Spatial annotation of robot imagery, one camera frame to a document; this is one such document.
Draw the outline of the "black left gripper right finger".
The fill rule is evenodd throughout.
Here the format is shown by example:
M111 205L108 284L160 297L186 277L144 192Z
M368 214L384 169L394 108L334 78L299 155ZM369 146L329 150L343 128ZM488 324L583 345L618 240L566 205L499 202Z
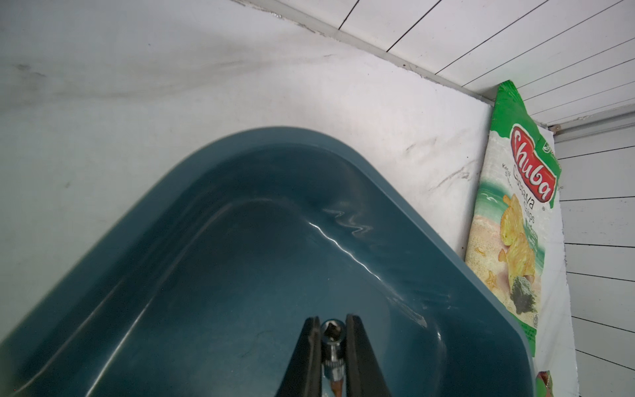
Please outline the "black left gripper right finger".
M354 314L348 314L346 327L347 396L390 397L388 385L361 318Z

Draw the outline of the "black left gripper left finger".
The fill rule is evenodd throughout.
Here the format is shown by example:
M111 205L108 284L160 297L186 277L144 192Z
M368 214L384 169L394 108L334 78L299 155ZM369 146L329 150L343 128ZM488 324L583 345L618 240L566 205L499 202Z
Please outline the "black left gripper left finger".
M322 395L322 333L319 317L307 318L276 397Z

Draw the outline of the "chrome socket bit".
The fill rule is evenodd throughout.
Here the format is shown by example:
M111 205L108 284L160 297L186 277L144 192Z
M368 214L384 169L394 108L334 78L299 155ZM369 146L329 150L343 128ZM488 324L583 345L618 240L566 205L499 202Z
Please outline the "chrome socket bit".
M346 326L337 319L329 319L321 326L322 372L334 396L343 395L346 375Z

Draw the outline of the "dark teal plastic storage box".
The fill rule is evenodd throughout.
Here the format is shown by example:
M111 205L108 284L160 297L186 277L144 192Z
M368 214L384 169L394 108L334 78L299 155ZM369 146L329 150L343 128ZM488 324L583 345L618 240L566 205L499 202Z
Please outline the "dark teal plastic storage box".
M361 318L391 396L532 396L511 315L392 186L307 130L163 178L1 345L4 396L275 396L304 322Z

